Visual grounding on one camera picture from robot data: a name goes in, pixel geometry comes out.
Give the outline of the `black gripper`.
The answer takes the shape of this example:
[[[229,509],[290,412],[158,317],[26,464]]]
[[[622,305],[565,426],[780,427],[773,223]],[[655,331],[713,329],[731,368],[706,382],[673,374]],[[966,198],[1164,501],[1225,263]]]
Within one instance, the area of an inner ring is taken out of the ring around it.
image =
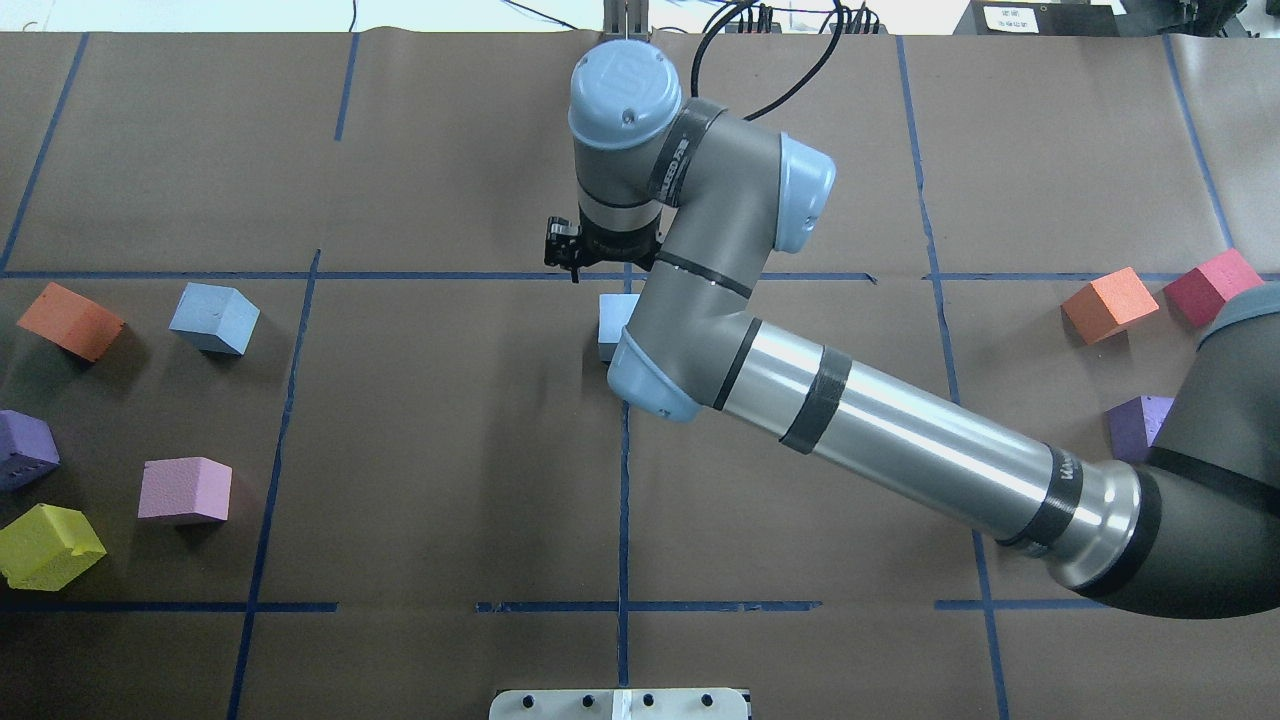
[[[659,229],[659,222],[650,222],[635,231],[613,231],[594,222],[582,222],[580,266],[630,263],[649,272],[662,246]]]

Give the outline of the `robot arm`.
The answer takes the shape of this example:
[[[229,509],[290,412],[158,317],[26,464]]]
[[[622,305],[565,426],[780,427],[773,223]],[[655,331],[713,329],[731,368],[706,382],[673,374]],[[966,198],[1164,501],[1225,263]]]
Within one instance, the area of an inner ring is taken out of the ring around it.
[[[1279,602],[1277,286],[1228,301],[1140,462],[1091,464],[748,310],[796,252],[831,158],[682,95],[658,47],[611,40],[570,81],[581,241],[648,279],[608,382],[635,407],[703,407],[1042,559],[1114,609],[1217,619]]]

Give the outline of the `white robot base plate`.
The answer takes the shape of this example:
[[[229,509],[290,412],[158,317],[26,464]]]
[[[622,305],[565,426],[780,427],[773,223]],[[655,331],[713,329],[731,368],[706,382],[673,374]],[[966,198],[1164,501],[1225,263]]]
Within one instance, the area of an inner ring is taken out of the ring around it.
[[[728,687],[512,689],[489,719],[751,719],[750,694]]]

